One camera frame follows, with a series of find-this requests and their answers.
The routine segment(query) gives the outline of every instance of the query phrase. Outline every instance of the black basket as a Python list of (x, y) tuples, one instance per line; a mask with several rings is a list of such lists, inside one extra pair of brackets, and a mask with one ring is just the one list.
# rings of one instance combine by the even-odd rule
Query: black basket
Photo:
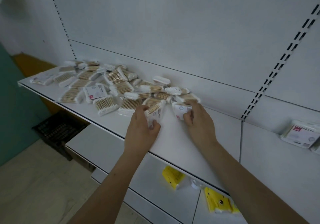
[(65, 111), (59, 111), (45, 121), (32, 127), (40, 138), (69, 161), (70, 154), (64, 149), (64, 145), (80, 133), (88, 124), (72, 117)]

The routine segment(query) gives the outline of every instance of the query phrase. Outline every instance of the green wall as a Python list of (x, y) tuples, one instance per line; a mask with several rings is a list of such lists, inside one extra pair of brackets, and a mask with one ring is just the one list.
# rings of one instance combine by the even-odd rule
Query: green wall
[(39, 96), (17, 81), (24, 78), (0, 44), (0, 166), (39, 139), (31, 129), (50, 116)]

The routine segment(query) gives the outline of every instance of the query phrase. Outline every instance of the beige marble floor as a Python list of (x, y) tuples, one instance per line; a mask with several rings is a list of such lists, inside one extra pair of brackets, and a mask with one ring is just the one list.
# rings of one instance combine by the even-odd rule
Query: beige marble floor
[[(67, 223), (98, 187), (90, 174), (38, 140), (0, 167), (0, 223)], [(122, 204), (116, 223), (149, 222)]]

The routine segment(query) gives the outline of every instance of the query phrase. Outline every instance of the forearm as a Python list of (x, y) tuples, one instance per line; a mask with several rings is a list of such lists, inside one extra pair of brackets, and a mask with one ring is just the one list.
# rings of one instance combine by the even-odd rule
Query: forearm
[(69, 224), (114, 223), (130, 181), (142, 159), (143, 156), (122, 154), (106, 179)]
[(200, 149), (248, 223), (307, 223), (217, 141)]

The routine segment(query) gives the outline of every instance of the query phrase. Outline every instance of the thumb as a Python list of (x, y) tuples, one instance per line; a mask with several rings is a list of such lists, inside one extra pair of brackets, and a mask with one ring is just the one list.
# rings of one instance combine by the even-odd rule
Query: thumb
[(183, 119), (186, 122), (187, 126), (192, 126), (193, 125), (191, 116), (192, 116), (192, 111), (191, 110), (183, 115)]
[(161, 125), (156, 120), (154, 120), (152, 124), (153, 124), (153, 129), (151, 129), (151, 132), (155, 136), (158, 136), (158, 133), (160, 132), (160, 129), (161, 129)]

